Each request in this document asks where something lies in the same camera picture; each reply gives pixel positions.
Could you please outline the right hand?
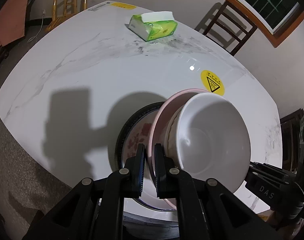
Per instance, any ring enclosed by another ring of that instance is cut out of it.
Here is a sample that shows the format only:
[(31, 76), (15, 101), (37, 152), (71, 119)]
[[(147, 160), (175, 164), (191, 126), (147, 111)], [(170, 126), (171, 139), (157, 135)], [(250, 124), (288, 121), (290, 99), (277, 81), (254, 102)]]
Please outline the right hand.
[(304, 218), (288, 219), (279, 212), (266, 210), (257, 214), (268, 223), (281, 239), (304, 239)]

